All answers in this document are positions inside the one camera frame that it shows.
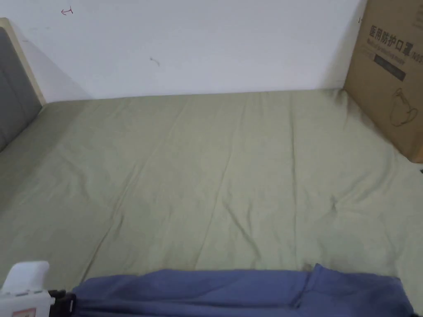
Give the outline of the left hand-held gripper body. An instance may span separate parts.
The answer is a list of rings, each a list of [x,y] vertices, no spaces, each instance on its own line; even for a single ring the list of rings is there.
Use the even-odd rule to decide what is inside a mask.
[[[0,289],[2,317],[65,317],[59,299],[45,288],[47,261],[19,262],[12,266]]]

